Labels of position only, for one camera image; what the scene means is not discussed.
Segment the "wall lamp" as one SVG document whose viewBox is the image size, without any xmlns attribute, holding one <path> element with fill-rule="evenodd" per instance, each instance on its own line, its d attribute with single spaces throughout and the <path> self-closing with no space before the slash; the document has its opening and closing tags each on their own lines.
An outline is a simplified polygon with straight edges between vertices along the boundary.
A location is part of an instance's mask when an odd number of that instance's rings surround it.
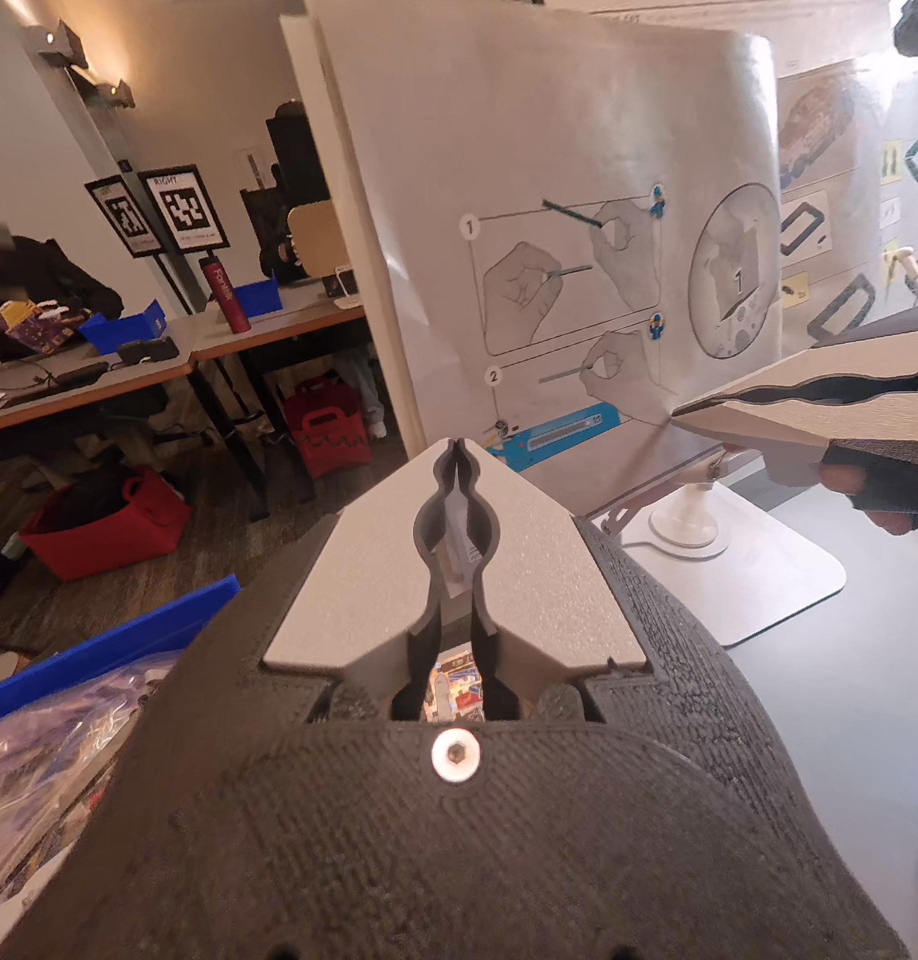
<svg viewBox="0 0 918 960">
<path fill-rule="evenodd" d="M 30 25 L 25 30 L 35 53 L 46 64 L 58 69 L 90 68 L 81 37 L 64 20 L 58 19 L 52 26 Z"/>
<path fill-rule="evenodd" d="M 109 82 L 92 78 L 86 74 L 79 75 L 83 96 L 91 102 L 102 104 L 109 109 L 134 110 L 136 100 L 129 84 L 119 79 Z"/>
</svg>

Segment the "holographic sticker sheet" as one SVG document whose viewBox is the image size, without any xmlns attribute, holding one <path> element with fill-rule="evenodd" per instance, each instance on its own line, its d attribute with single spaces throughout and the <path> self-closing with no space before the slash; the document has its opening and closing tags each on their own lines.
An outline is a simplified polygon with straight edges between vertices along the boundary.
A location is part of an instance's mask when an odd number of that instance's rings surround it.
<svg viewBox="0 0 918 960">
<path fill-rule="evenodd" d="M 422 705 L 429 724 L 485 720 L 482 681 L 470 644 L 445 651 L 430 671 Z"/>
</svg>

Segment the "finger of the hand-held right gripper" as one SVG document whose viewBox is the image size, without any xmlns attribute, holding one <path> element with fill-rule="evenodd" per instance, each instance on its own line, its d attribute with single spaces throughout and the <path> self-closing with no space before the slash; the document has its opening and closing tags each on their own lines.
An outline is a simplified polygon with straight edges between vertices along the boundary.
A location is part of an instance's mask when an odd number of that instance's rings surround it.
<svg viewBox="0 0 918 960">
<path fill-rule="evenodd" d="M 726 402 L 853 404 L 918 393 L 918 330 L 837 342 L 791 355 L 675 409 L 693 414 Z"/>
<path fill-rule="evenodd" d="M 705 438 L 758 451 L 769 476 L 788 486 L 817 479 L 830 452 L 850 465 L 918 469 L 918 391 L 847 404 L 728 399 L 678 412 L 671 421 Z"/>
</svg>

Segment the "red felt bag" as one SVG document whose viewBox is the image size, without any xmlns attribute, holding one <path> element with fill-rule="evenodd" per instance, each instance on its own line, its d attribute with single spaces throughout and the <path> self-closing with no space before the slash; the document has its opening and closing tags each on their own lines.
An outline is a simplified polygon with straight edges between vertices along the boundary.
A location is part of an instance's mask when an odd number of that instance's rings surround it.
<svg viewBox="0 0 918 960">
<path fill-rule="evenodd" d="M 62 582 L 174 552 L 192 508 L 153 469 L 100 467 L 55 491 L 19 538 Z"/>
<path fill-rule="evenodd" d="M 341 380 L 319 376 L 299 383 L 282 410 L 314 481 L 372 462 L 358 394 Z"/>
</svg>

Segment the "blue plastic bin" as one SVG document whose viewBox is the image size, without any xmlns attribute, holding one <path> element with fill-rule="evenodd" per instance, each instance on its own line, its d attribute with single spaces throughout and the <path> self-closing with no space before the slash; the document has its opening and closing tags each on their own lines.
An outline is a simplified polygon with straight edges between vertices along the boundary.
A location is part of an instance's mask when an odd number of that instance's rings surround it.
<svg viewBox="0 0 918 960">
<path fill-rule="evenodd" d="M 240 592 L 237 577 L 194 590 L 0 681 L 0 720 L 144 658 L 182 651 Z"/>
<path fill-rule="evenodd" d="M 279 283 L 274 278 L 233 287 L 247 319 L 260 318 L 283 310 Z"/>
<path fill-rule="evenodd" d="M 161 339 L 167 330 L 165 309 L 154 299 L 142 311 L 117 319 L 95 313 L 78 327 L 78 333 L 96 354 L 107 356 L 130 343 Z"/>
</svg>

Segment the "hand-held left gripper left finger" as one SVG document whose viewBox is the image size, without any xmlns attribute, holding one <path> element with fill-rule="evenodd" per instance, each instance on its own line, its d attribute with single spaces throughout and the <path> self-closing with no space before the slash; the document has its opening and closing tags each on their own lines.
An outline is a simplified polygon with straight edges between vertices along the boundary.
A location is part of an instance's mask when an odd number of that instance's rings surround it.
<svg viewBox="0 0 918 960">
<path fill-rule="evenodd" d="M 445 534 L 457 445 L 443 439 L 342 510 L 263 654 L 279 672 L 421 704 L 441 644 Z"/>
</svg>

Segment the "plywood panel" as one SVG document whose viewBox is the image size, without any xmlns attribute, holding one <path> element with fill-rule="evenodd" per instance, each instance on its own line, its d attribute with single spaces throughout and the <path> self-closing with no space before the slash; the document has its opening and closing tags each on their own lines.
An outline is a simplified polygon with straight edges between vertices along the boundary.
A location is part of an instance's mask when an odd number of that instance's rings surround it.
<svg viewBox="0 0 918 960">
<path fill-rule="evenodd" d="M 297 261 L 309 278 L 323 280 L 352 267 L 331 198 L 294 206 L 288 212 L 287 227 Z"/>
</svg>

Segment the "pile of clear lego bags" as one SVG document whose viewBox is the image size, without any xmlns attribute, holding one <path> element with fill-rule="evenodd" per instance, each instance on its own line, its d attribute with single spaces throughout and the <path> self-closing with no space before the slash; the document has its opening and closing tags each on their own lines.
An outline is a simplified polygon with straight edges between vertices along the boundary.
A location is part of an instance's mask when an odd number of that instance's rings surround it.
<svg viewBox="0 0 918 960">
<path fill-rule="evenodd" d="M 0 719 L 0 901 L 76 843 L 180 655 L 144 656 Z"/>
</svg>

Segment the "lego instruction booklet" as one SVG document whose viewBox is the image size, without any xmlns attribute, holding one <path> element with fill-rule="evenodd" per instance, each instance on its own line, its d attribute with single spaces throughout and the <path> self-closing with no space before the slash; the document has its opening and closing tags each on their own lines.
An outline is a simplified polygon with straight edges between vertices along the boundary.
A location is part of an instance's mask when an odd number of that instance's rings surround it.
<svg viewBox="0 0 918 960">
<path fill-rule="evenodd" d="M 918 303 L 918 63 L 733 30 L 297 2 L 281 30 L 407 448 L 575 512 L 709 455 L 672 411 Z"/>
</svg>

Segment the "black white marker sign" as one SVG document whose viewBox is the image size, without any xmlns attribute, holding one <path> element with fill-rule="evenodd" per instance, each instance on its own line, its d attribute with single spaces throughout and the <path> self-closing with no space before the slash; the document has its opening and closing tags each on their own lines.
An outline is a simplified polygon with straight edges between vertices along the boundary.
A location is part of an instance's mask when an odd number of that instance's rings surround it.
<svg viewBox="0 0 918 960">
<path fill-rule="evenodd" d="M 141 171 L 137 176 L 180 254 L 209 254 L 231 246 L 195 164 Z"/>
<path fill-rule="evenodd" d="M 83 185 L 133 259 L 154 258 L 165 246 L 121 174 Z"/>
</svg>

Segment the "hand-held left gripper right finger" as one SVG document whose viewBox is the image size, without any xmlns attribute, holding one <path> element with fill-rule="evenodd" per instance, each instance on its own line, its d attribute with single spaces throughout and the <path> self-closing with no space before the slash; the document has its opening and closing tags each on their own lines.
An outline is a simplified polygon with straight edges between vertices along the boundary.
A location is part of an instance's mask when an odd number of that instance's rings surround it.
<svg viewBox="0 0 918 960">
<path fill-rule="evenodd" d="M 639 674 L 647 655 L 576 518 L 469 439 L 459 440 L 466 535 L 478 551 L 473 652 L 519 700 L 557 685 Z"/>
</svg>

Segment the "purple yellow toy box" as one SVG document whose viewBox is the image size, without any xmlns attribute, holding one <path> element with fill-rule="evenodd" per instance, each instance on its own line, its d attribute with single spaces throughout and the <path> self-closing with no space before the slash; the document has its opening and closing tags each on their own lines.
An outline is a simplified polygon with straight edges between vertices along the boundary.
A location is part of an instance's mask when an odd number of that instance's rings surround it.
<svg viewBox="0 0 918 960">
<path fill-rule="evenodd" d="M 56 299 L 10 300 L 0 305 L 0 333 L 35 354 L 50 355 L 64 349 L 88 318 L 87 310 Z"/>
</svg>

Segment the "red drink bottle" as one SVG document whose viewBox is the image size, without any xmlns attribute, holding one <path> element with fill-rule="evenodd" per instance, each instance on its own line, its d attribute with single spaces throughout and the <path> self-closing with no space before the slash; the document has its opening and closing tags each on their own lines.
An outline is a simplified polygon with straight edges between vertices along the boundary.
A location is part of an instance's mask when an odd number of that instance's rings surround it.
<svg viewBox="0 0 918 960">
<path fill-rule="evenodd" d="M 199 260 L 199 267 L 212 298 L 230 331 L 234 334 L 244 334 L 251 331 L 252 325 L 248 315 L 218 256 L 212 250 L 207 250 Z"/>
</svg>

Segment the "black desk device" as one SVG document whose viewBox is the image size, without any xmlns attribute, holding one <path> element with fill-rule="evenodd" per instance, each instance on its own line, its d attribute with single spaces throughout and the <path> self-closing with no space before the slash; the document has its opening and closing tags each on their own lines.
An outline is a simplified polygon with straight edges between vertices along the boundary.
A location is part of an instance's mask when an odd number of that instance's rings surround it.
<svg viewBox="0 0 918 960">
<path fill-rule="evenodd" d="M 163 363 L 180 356 L 180 350 L 170 336 L 125 342 L 117 347 L 116 353 L 123 368 Z"/>
</svg>

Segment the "grey office desk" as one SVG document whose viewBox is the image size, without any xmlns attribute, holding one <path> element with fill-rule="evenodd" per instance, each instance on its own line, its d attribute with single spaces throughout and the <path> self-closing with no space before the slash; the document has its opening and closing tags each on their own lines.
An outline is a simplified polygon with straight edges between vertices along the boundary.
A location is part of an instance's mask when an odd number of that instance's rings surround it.
<svg viewBox="0 0 918 960">
<path fill-rule="evenodd" d="M 88 344 L 0 363 L 0 431 L 184 378 L 195 368 L 187 351 L 125 366 L 117 354 L 100 356 Z"/>
<path fill-rule="evenodd" d="M 167 335 L 181 356 L 205 362 L 366 318 L 362 305 L 336 305 L 320 282 L 280 290 L 280 299 L 281 309 L 251 318 L 250 329 L 244 333 L 234 333 L 217 303 L 211 301 L 199 314 L 168 320 Z"/>
</svg>

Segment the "white book stand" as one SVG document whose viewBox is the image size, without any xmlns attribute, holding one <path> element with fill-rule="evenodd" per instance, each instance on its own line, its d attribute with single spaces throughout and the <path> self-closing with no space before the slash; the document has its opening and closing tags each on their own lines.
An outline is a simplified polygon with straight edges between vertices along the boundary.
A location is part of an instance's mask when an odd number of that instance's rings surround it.
<svg viewBox="0 0 918 960">
<path fill-rule="evenodd" d="M 727 649 L 847 583 L 837 558 L 732 491 L 727 479 L 759 458 L 716 452 L 594 519 Z"/>
</svg>

